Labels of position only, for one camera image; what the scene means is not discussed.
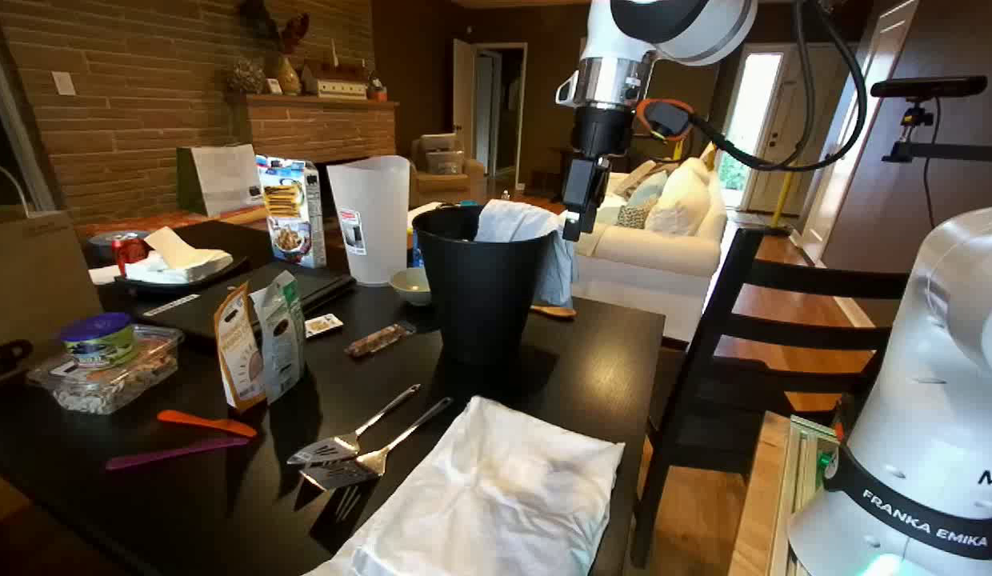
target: white robot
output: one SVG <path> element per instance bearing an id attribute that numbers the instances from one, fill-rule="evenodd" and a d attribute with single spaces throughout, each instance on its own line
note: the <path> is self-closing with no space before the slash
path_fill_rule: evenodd
<path id="1" fill-rule="evenodd" d="M 607 157 L 630 143 L 652 60 L 714 64 L 751 18 L 754 0 L 591 0 L 580 69 L 557 89 L 557 101 L 577 109 L 568 236 L 591 232 Z M 924 240 L 881 378 L 829 482 L 790 529 L 813 576 L 992 574 L 992 208 Z"/>
<path id="2" fill-rule="evenodd" d="M 992 208 L 923 244 L 829 477 L 790 526 L 813 576 L 992 576 Z"/>

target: black trash bin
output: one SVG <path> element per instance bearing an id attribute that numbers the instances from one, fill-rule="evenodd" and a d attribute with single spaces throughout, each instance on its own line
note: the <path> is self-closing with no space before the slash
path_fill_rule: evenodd
<path id="1" fill-rule="evenodd" d="M 542 264 L 555 233 L 478 244 L 479 206 L 419 216 L 431 303 L 445 355 L 463 365 L 499 365 L 519 355 Z"/>

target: white couch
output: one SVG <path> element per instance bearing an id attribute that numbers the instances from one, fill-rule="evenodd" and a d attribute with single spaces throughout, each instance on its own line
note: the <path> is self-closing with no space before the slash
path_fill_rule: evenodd
<path id="1" fill-rule="evenodd" d="M 690 341 L 695 335 L 726 244 L 726 208 L 716 174 L 711 171 L 711 157 L 704 154 L 700 160 L 685 164 L 690 167 L 675 171 L 670 179 L 679 179 L 679 174 L 685 174 L 685 187 L 700 183 L 706 199 L 700 222 L 688 222 L 688 233 L 622 228 L 619 218 L 628 206 L 622 187 L 628 187 L 628 177 L 616 174 L 607 183 L 607 194 L 599 208 L 595 232 L 584 233 L 573 264 L 577 298 L 656 312 L 665 318 L 663 335 L 679 341 Z"/>

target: black chair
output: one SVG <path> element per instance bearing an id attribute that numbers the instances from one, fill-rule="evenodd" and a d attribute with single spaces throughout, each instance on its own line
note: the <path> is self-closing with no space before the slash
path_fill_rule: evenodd
<path id="1" fill-rule="evenodd" d="M 671 463 L 749 473 L 767 410 L 780 417 L 800 413 L 790 395 L 851 395 L 863 401 L 881 372 L 889 328 L 811 328 L 749 318 L 737 303 L 743 287 L 754 285 L 823 298 L 871 298 L 895 308 L 910 276 L 766 264 L 754 258 L 766 233 L 770 232 L 737 232 L 679 378 L 663 401 L 663 413 L 651 413 L 652 461 L 641 490 L 630 543 L 637 568 L 648 568 L 656 510 Z M 863 352 L 863 367 L 846 367 L 841 373 L 778 372 L 759 357 L 719 355 L 716 346 L 722 335 L 813 352 Z"/>

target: camera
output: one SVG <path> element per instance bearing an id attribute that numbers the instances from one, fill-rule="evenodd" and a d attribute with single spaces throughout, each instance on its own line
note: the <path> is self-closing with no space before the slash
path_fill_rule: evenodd
<path id="1" fill-rule="evenodd" d="M 951 95 L 976 95 L 986 89 L 986 76 L 895 76 L 874 83 L 874 95 L 881 100 L 951 100 Z"/>

